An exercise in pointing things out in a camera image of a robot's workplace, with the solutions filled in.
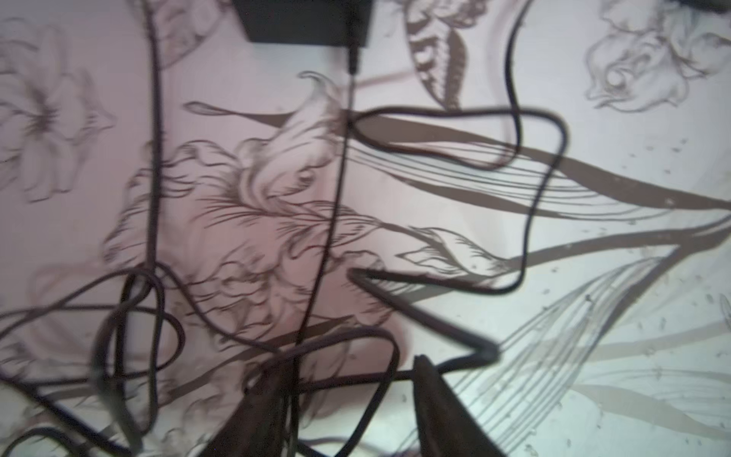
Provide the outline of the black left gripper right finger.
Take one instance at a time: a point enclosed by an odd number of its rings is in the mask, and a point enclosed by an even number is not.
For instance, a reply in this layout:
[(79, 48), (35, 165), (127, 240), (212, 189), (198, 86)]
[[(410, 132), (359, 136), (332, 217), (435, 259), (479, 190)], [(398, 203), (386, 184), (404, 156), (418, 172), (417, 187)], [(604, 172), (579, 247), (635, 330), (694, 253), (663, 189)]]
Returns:
[(504, 456), (424, 355), (414, 359), (412, 386), (422, 456)]

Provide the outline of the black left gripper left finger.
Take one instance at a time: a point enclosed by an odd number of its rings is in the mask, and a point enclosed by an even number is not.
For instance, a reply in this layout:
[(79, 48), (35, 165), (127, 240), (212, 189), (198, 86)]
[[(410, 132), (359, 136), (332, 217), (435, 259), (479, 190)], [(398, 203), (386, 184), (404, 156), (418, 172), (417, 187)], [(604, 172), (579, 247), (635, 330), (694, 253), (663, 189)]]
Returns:
[(281, 456), (291, 381), (291, 363), (264, 371), (199, 456)]

